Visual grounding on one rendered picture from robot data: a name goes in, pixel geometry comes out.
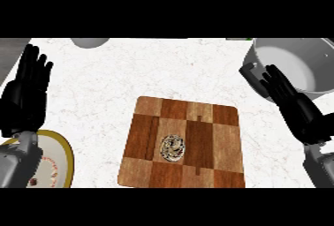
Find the white plate with yellow rim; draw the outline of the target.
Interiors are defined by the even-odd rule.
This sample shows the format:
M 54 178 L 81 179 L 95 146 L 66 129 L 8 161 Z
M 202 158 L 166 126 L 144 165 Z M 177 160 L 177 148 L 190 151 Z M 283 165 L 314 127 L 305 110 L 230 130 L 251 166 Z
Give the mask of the white plate with yellow rim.
M 73 173 L 72 147 L 67 140 L 54 131 L 38 130 L 36 135 L 42 156 L 35 175 L 27 180 L 24 188 L 67 188 L 72 184 Z M 17 135 L 1 145 L 16 143 Z

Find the grey rounded object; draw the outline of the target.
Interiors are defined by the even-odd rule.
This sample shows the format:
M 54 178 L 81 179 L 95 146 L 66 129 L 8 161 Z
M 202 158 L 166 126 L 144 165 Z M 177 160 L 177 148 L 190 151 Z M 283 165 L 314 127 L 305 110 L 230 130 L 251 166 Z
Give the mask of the grey rounded object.
M 107 38 L 72 38 L 73 45 L 84 49 L 92 49 L 101 46 L 106 41 Z

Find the speckled cupcake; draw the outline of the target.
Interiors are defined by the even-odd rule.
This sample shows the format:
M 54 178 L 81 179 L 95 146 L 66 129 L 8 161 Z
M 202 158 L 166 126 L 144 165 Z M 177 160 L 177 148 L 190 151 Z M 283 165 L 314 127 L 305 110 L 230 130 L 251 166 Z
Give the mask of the speckled cupcake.
M 177 134 L 169 134 L 160 140 L 160 157 L 168 162 L 177 162 L 183 158 L 184 142 Z

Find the checkered wooden cutting board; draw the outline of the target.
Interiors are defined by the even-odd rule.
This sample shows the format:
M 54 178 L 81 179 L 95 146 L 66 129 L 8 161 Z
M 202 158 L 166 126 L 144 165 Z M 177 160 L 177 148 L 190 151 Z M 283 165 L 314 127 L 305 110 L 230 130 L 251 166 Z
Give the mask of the checkered wooden cutting board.
M 152 188 L 243 187 L 237 109 L 140 96 L 116 183 Z

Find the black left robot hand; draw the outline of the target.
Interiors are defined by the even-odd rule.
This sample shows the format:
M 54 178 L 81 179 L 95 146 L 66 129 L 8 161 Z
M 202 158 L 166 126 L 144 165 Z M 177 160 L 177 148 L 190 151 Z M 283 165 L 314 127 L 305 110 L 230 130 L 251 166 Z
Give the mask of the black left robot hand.
M 16 77 L 0 97 L 0 132 L 10 138 L 23 131 L 36 132 L 45 120 L 47 88 L 53 62 L 27 44 L 19 58 Z

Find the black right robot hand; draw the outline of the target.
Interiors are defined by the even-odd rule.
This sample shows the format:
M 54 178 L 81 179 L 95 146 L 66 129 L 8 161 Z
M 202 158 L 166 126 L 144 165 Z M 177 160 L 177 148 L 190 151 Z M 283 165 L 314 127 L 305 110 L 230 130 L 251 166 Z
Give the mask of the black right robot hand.
M 265 66 L 259 80 L 279 108 L 285 124 L 295 139 L 305 145 L 330 141 L 334 137 L 334 112 L 323 115 L 308 97 L 295 91 L 277 67 Z

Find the grey metal pot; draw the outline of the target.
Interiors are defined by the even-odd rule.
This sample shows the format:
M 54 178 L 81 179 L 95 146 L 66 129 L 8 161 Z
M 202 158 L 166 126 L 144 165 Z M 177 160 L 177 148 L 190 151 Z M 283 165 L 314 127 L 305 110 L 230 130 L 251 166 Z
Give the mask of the grey metal pot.
M 270 102 L 259 80 L 273 64 L 295 90 L 314 100 L 334 92 L 334 40 L 329 38 L 254 38 L 239 74 L 255 93 Z

